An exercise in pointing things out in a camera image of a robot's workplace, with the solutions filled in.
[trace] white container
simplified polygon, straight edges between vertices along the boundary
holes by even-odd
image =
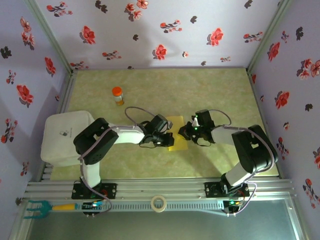
[[[55,114],[47,118],[41,145],[41,159],[55,167],[79,164],[75,137],[95,120],[88,111]]]

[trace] tape roll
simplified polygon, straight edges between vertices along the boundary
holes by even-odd
[[[157,207],[155,206],[155,201],[158,200],[158,199],[162,200],[162,202],[163,202],[163,206],[160,207],[160,208],[157,208]],[[151,199],[151,203],[150,203],[150,204],[151,204],[152,210],[155,211],[156,213],[161,213],[161,212],[163,212],[163,211],[167,208],[167,200],[166,200],[163,196],[161,196],[161,195],[155,195],[155,196]]]

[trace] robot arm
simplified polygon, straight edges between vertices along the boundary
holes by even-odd
[[[249,128],[215,126],[209,110],[200,110],[191,118],[192,122],[179,130],[186,140],[198,144],[198,139],[203,138],[210,144],[235,146],[239,163],[221,176],[220,187],[224,194],[239,189],[246,180],[269,170],[278,160],[275,148],[259,125]]]
[[[104,118],[98,118],[73,140],[76,152],[82,158],[81,175],[90,188],[97,186],[101,182],[100,161],[114,144],[131,143],[140,146],[152,142],[154,147],[173,146],[173,134],[167,133],[171,126],[171,122],[160,114],[151,121],[132,126],[116,126]]]

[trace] yellow handle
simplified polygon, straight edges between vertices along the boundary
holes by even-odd
[[[63,205],[58,205],[58,206],[53,206],[52,210],[74,210],[76,209],[77,204],[76,203],[69,203],[69,204],[63,204]]]

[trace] small bottle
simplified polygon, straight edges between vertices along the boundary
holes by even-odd
[[[121,87],[119,86],[116,86],[112,89],[112,94],[114,96],[114,100],[115,100],[115,103],[118,105],[118,106],[121,106],[123,105],[125,102],[124,102],[124,97],[122,95],[122,89]]]

